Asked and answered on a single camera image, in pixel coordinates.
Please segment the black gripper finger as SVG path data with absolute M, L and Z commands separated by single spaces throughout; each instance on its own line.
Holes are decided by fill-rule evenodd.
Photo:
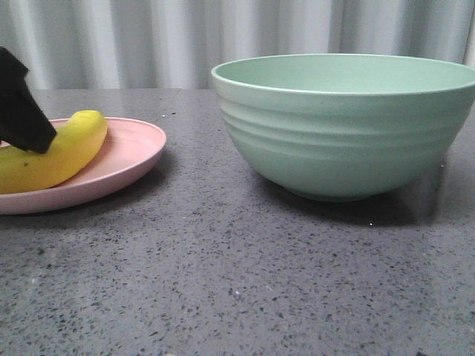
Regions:
M 44 154 L 56 130 L 26 83 L 27 67 L 1 48 L 1 140 L 23 151 Z

